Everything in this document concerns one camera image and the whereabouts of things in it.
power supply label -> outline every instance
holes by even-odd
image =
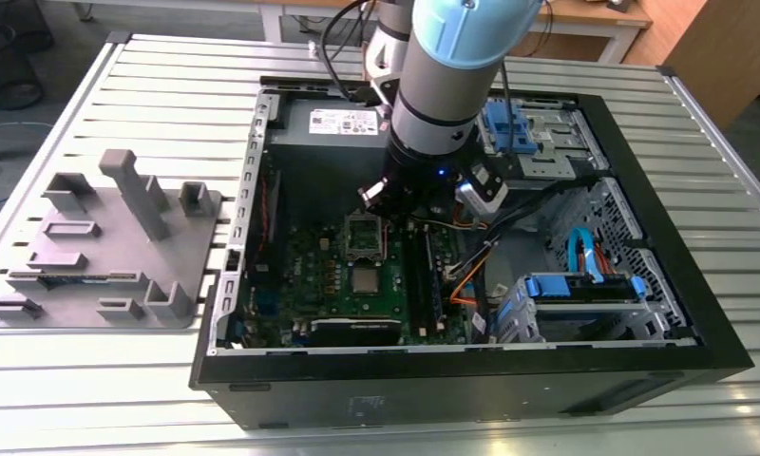
[[[376,136],[378,113],[347,109],[316,109],[310,114],[310,132],[314,135]]]

waste bin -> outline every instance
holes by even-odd
[[[28,57],[13,45],[11,27],[0,25],[0,109],[21,109],[41,100],[43,89]]]
[[[53,34],[41,15],[37,0],[0,0],[0,25],[16,33],[16,47],[39,52],[53,46]]]

open computer tower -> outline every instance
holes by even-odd
[[[363,211],[388,122],[327,81],[263,87],[191,373],[244,428],[611,414],[751,367],[599,97],[515,92],[507,136],[491,94],[502,211],[539,204],[458,287],[496,218],[456,199],[404,221]]]

sticker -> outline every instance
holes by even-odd
[[[484,321],[479,312],[472,314],[472,326],[475,326],[480,333],[484,333],[484,330],[487,330],[487,321]]]
[[[378,132],[378,113],[346,109],[316,109],[310,114],[310,132],[314,135],[374,135]]]
[[[379,418],[386,406],[386,396],[350,397],[346,414],[355,418]]]
[[[532,136],[536,141],[553,141],[553,135],[548,131],[534,131]]]
[[[503,284],[496,283],[495,284],[495,289],[494,292],[491,294],[491,296],[494,297],[503,297],[504,295],[507,295],[507,291],[510,290],[510,288],[507,288]]]
[[[487,184],[487,180],[491,178],[491,173],[487,171],[487,168],[479,168],[476,171],[476,179],[482,185]]]

slotted metal table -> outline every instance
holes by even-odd
[[[360,61],[346,51],[338,72],[360,78]],[[0,331],[0,451],[760,454],[760,184],[683,84],[655,68],[534,59],[507,67],[514,88],[605,98],[757,367],[614,417],[246,432],[188,388],[199,318],[178,332]],[[107,148],[135,150],[139,172],[164,188],[207,182],[231,218],[263,75],[326,72],[296,45],[134,35],[104,46],[0,214],[0,295],[51,207],[43,186],[55,171],[108,185]],[[223,260],[214,249],[208,270]]]

